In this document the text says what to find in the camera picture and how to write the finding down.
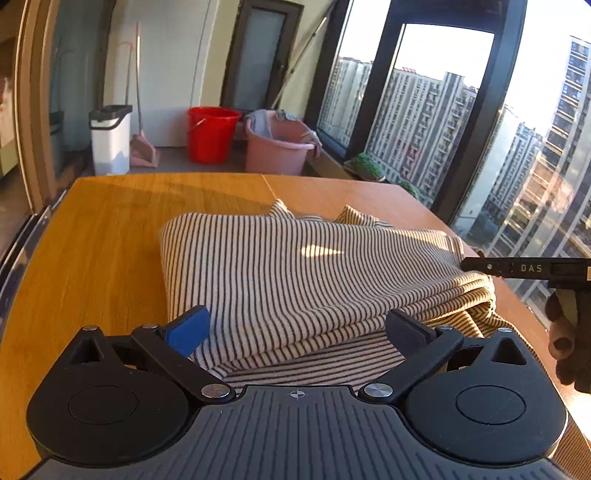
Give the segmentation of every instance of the door frame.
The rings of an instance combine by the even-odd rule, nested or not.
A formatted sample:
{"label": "door frame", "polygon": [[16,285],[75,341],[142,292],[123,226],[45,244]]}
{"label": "door frame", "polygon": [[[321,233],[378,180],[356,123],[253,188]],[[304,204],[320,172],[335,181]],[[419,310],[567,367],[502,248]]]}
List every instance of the door frame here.
{"label": "door frame", "polygon": [[[17,150],[31,206],[40,213],[57,199],[85,167],[83,158],[59,177],[53,167],[49,96],[53,33],[61,0],[26,0],[18,36],[14,79]],[[116,0],[105,2],[102,18],[111,27]]]}
{"label": "door frame", "polygon": [[[264,108],[269,109],[272,107],[275,97],[277,97],[281,91],[281,86],[283,85],[285,74],[289,67],[291,51],[296,41],[296,35],[300,26],[304,5],[285,0],[244,0],[236,17],[236,26],[234,28],[232,43],[230,44],[230,53],[228,54],[228,61],[226,63],[226,73],[224,75],[222,86],[222,101],[220,103],[224,107],[233,108],[233,99],[236,90],[236,82],[238,81],[238,69],[242,58],[244,36],[253,8],[285,14],[285,22],[281,29],[279,44],[277,45],[273,67],[271,69],[269,86],[267,94],[265,95]],[[282,57],[285,58],[284,64],[281,64],[277,60],[277,58]]]}

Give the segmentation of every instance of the wooden table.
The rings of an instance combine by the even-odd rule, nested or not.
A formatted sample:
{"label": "wooden table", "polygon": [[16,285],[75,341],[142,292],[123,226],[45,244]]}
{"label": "wooden table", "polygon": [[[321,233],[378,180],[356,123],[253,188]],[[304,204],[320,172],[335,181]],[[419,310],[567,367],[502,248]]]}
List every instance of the wooden table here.
{"label": "wooden table", "polygon": [[[247,174],[142,174],[78,180],[51,220],[23,278],[0,345],[0,478],[39,460],[25,424],[33,392],[84,325],[125,335],[167,318],[158,231],[186,212],[260,215],[274,199],[296,215],[334,219],[345,204],[402,228],[451,230],[397,186]],[[498,312],[534,345],[553,377],[547,334],[507,285]],[[558,390],[591,437],[591,397]]]}

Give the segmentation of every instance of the green plant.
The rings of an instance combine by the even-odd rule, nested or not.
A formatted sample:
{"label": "green plant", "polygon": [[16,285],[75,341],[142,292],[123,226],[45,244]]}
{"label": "green plant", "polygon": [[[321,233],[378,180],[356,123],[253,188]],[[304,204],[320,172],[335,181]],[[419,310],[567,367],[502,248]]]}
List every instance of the green plant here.
{"label": "green plant", "polygon": [[407,181],[400,181],[396,185],[398,185],[399,187],[403,188],[404,190],[406,190],[407,192],[409,192],[410,195],[412,195],[417,200],[419,200],[417,190],[415,189],[415,187],[413,187],[412,185],[410,185],[409,182],[407,182]]}
{"label": "green plant", "polygon": [[381,177],[383,175],[380,166],[369,158],[365,153],[360,153],[353,159],[353,164],[362,167],[363,170],[371,173],[375,177]]}

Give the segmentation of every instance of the gray cloth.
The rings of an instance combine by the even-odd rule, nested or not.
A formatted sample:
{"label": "gray cloth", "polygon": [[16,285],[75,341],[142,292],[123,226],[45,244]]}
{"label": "gray cloth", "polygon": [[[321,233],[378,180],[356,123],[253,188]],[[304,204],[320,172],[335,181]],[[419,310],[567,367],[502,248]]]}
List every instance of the gray cloth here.
{"label": "gray cloth", "polygon": [[281,109],[281,110],[277,110],[275,112],[275,117],[277,117],[278,120],[290,120],[292,122],[299,120],[299,118],[297,118],[297,115],[294,115],[293,113],[287,113],[285,110]]}
{"label": "gray cloth", "polygon": [[[293,115],[292,113],[287,113],[285,110],[277,110],[275,112],[275,117],[278,120],[285,122],[299,121],[297,116]],[[246,115],[244,120],[251,121],[251,130],[259,137],[275,140],[271,131],[267,110],[255,110],[254,112]],[[308,129],[308,131],[301,136],[300,143],[314,144],[314,156],[316,158],[320,156],[320,153],[322,152],[322,142],[320,142],[318,135],[313,130]]]}
{"label": "gray cloth", "polygon": [[269,117],[266,110],[255,110],[244,117],[244,121],[251,121],[251,130],[259,137],[270,138],[273,140]]}

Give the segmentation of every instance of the folded fabric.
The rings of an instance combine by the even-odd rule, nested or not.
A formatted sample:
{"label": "folded fabric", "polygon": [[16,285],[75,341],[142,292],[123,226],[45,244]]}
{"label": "folded fabric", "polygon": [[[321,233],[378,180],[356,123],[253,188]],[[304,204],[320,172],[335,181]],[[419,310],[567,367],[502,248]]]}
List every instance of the folded fabric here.
{"label": "folded fabric", "polygon": [[[297,219],[281,202],[266,216],[189,213],[164,225],[161,257],[170,319],[205,305],[210,336],[194,359],[237,386],[357,385],[387,370],[401,359],[384,343],[394,307],[472,336],[508,325],[494,314],[491,278],[459,268],[459,238],[394,229],[350,207],[336,222]],[[355,360],[360,346],[368,352]],[[359,365],[330,374],[331,349]]]}

